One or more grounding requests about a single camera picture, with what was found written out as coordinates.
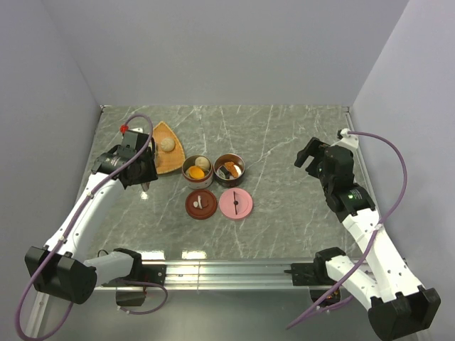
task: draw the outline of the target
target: pink lid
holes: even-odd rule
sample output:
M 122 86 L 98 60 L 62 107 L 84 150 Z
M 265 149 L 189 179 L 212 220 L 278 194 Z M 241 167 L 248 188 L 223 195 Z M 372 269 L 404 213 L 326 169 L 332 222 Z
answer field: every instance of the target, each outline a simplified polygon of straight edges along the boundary
M 251 195 L 241 188 L 226 190 L 220 197 L 220 210 L 229 219 L 246 218 L 253 209 Z

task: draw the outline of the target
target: floor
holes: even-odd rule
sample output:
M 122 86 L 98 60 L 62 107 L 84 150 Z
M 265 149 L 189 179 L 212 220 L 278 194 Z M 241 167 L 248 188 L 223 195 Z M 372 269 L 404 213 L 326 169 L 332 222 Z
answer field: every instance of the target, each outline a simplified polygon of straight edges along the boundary
M 207 220 L 194 220 L 184 204 L 191 189 L 176 171 L 152 182 L 147 193 L 140 186 L 127 188 L 95 235 L 89 257 L 116 247 L 140 251 L 145 259 L 167 260 L 313 257 L 328 247 L 360 256 L 327 208 L 319 181 L 294 167 L 297 152 L 312 136 L 333 143 L 336 132 L 348 126 L 345 107 L 105 107 L 89 167 L 120 143 L 119 126 L 135 112 L 149 115 L 155 124 L 165 121 L 187 156 L 203 154 L 212 162 L 224 153 L 242 156 L 247 170 L 240 187 L 253 197 L 254 210 L 241 222 L 228 220 L 219 210 Z M 145 128 L 142 124 L 136 119 L 130 127 Z M 365 185 L 359 162 L 355 175 Z M 225 189 L 214 182 L 209 190 L 219 198 Z

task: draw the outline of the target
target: gray floor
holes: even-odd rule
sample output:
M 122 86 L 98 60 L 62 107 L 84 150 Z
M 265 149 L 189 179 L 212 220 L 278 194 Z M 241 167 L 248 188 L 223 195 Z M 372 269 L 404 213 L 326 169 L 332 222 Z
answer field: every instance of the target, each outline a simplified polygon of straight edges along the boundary
M 313 257 L 328 247 L 360 256 L 351 236 L 327 208 L 319 181 L 293 166 L 296 153 L 312 136 L 328 143 L 336 140 L 336 132 L 348 126 L 345 108 L 106 107 L 89 165 L 120 143 L 119 126 L 135 112 L 149 115 L 155 124 L 165 121 L 187 156 L 201 153 L 212 162 L 224 153 L 242 156 L 247 172 L 240 187 L 252 195 L 255 208 L 241 222 L 228 220 L 219 210 L 207 220 L 194 220 L 184 205 L 191 190 L 176 171 L 152 182 L 147 194 L 139 186 L 127 188 L 96 234 L 89 256 L 115 247 L 168 260 Z M 146 128 L 141 119 L 130 124 L 138 126 Z M 355 174 L 364 184 L 358 163 Z M 213 183 L 209 190 L 219 198 L 224 188 Z

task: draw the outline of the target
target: brown lid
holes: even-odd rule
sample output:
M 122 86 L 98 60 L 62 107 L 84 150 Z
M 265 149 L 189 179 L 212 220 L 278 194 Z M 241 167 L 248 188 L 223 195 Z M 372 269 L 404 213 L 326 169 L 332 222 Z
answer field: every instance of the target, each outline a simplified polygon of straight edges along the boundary
M 200 196 L 200 204 L 202 209 L 194 207 L 194 203 L 198 202 Z M 218 207 L 216 197 L 209 190 L 195 190 L 186 198 L 185 208 L 188 215 L 194 219 L 204 220 L 213 215 Z

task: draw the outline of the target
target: lid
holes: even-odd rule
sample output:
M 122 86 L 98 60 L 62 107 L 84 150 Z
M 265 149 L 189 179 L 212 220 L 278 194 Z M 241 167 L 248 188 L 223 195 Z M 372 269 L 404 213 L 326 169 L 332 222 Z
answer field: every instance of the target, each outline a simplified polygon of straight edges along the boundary
M 195 190 L 190 193 L 185 201 L 188 215 L 199 220 L 211 217 L 216 212 L 217 206 L 216 197 L 209 190 Z
M 246 218 L 253 209 L 251 195 L 241 188 L 226 190 L 220 197 L 220 210 L 229 219 Z

